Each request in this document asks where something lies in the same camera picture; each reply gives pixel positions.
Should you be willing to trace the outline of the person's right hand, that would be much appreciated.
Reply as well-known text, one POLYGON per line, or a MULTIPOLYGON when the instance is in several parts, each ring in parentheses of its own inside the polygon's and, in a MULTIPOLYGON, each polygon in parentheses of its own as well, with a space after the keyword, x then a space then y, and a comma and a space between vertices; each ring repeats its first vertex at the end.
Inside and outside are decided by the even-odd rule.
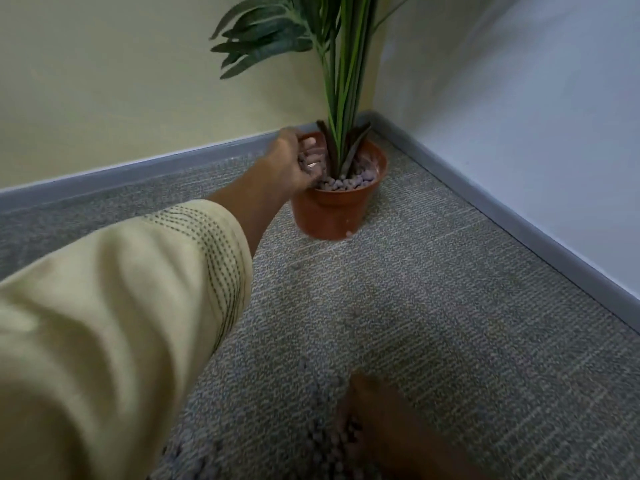
POLYGON ((367 461, 393 480, 490 480, 432 430, 395 387, 366 375, 358 412, 366 430, 367 461))

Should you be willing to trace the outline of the person's left hand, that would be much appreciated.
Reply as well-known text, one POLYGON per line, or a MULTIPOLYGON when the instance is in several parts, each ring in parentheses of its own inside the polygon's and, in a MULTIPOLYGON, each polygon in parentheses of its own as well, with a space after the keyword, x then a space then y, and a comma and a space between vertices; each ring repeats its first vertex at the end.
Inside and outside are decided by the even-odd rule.
POLYGON ((264 160, 269 166, 268 183, 284 195, 286 200, 313 187, 323 176, 318 166, 310 171, 301 169, 298 155, 314 148, 322 148, 317 142, 316 147, 298 147, 296 135, 304 135, 298 128, 286 127, 281 129, 272 141, 264 160))

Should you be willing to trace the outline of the person's left forearm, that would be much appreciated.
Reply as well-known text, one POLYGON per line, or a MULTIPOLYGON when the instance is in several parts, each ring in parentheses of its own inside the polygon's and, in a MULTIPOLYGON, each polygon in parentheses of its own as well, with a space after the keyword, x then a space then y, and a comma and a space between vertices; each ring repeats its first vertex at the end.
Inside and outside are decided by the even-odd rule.
POLYGON ((292 166, 265 156, 206 200, 227 209, 240 225, 254 257, 273 219, 296 190, 292 166))

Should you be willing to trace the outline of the pile of dark loose pebbles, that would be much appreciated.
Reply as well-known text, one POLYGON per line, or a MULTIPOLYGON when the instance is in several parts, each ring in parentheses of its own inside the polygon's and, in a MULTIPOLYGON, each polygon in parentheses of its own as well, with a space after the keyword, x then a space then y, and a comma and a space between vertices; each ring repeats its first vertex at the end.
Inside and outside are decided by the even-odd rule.
POLYGON ((335 372, 203 382, 145 480, 352 480, 335 372))

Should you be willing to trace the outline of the layer of brown clay pebbles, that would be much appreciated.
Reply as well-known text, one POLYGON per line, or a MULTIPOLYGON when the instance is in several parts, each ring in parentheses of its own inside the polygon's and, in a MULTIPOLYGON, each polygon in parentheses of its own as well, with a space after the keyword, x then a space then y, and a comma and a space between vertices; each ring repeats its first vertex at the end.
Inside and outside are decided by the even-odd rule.
POLYGON ((304 171, 318 166, 323 176, 316 181, 313 188, 326 192, 345 192, 363 189, 372 185, 380 174, 380 164, 376 155, 369 151, 359 152, 353 159, 346 174, 332 177, 331 164, 325 148, 314 148, 298 155, 298 162, 304 171))

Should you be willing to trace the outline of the terracotta plastic plant pot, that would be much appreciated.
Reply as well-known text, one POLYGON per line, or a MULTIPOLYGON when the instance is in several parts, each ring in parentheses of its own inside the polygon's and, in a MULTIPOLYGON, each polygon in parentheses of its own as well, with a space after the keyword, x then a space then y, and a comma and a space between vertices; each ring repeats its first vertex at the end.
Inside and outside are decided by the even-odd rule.
MULTIPOLYGON (((320 146, 327 151, 325 136, 322 132, 315 131, 308 134, 314 134, 320 146)), ((293 197, 291 206, 294 220, 299 229, 309 237, 339 241, 352 236, 360 229, 369 203, 388 171, 387 155, 379 145, 366 138, 361 140, 355 156, 361 151, 375 154, 380 164, 379 177, 372 185, 345 192, 319 191, 311 187, 293 197)), ((332 177, 336 178, 348 172, 351 164, 346 173, 338 173, 329 153, 328 156, 332 177)))

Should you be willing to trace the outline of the green artificial palm plant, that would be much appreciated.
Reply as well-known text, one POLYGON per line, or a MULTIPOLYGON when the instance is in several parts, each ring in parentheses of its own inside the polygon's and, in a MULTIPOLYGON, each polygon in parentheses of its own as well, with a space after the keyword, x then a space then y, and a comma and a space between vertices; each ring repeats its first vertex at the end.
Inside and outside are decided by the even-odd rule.
POLYGON ((277 55, 314 51, 319 58, 327 117, 317 126, 327 147, 328 175, 350 176, 368 131, 357 126, 372 39, 401 0, 378 18, 380 0, 242 0, 215 26, 211 52, 225 54, 220 79, 230 79, 277 55))

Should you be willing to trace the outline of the grey skirting board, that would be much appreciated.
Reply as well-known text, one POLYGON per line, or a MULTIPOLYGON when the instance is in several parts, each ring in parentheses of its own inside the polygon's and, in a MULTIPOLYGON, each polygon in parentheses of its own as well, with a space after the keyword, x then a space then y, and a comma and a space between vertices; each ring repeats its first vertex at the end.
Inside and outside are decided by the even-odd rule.
POLYGON ((0 215, 265 151, 277 130, 0 189, 0 215))
POLYGON ((357 119, 359 123, 370 123, 373 131, 640 335, 639 298, 624 290, 516 211, 492 197, 481 186, 473 183, 379 112, 366 110, 361 112, 357 119))

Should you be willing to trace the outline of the cream stitched sleeve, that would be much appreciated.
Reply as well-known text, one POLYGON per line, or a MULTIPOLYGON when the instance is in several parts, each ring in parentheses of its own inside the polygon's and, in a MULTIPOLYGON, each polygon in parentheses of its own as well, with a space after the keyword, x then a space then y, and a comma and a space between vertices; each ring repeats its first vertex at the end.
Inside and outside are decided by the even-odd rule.
POLYGON ((236 218, 192 200, 0 282, 0 480, 145 480, 250 300, 236 218))

